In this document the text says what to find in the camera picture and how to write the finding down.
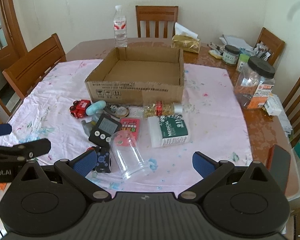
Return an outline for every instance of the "white lid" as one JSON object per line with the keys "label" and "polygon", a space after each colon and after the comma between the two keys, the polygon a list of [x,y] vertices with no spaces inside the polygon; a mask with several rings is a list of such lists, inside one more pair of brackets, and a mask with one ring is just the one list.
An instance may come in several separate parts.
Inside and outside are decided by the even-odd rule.
{"label": "white lid", "polygon": [[175,114],[182,114],[182,112],[183,112],[182,104],[173,103],[173,106],[174,106]]}

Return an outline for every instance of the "black jar lid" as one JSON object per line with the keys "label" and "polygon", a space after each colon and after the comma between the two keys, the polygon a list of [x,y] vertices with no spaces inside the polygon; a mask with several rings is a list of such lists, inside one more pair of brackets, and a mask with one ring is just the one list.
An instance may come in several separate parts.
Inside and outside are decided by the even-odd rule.
{"label": "black jar lid", "polygon": [[248,60],[249,67],[257,72],[260,76],[272,79],[275,74],[275,69],[268,62],[261,58],[252,56]]}
{"label": "black jar lid", "polygon": [[230,53],[235,54],[235,55],[237,55],[237,54],[240,53],[240,50],[239,50],[238,48],[232,46],[232,45],[226,45],[226,46],[225,46],[225,49],[226,49],[227,51],[229,51]]}

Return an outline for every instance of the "green and white box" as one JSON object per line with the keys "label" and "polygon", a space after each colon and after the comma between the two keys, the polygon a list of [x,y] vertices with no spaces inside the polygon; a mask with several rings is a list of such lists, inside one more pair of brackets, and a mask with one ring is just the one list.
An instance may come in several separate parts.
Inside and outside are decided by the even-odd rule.
{"label": "green and white box", "polygon": [[148,118],[152,147],[186,143],[190,135],[181,114],[152,116]]}

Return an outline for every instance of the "red toy car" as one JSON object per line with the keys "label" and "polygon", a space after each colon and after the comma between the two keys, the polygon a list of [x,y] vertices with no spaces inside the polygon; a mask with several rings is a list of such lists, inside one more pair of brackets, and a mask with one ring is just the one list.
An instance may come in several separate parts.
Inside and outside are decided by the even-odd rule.
{"label": "red toy car", "polygon": [[90,100],[74,101],[73,106],[70,106],[70,114],[75,118],[83,118],[86,115],[86,109],[91,106]]}

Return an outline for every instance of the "triangular cutout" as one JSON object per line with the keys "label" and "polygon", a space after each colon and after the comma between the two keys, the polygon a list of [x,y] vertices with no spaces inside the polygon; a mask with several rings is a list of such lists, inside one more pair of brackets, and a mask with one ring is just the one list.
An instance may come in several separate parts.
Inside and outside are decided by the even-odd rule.
{"label": "triangular cutout", "polygon": [[35,171],[34,167],[30,167],[26,173],[23,175],[22,177],[22,181],[26,181],[26,180],[32,180],[32,179],[38,179],[39,176],[37,174],[37,172]]}
{"label": "triangular cutout", "polygon": [[254,168],[250,179],[252,179],[252,180],[259,180],[259,181],[268,181],[268,179],[263,174],[263,172],[262,172],[262,170],[260,168]]}

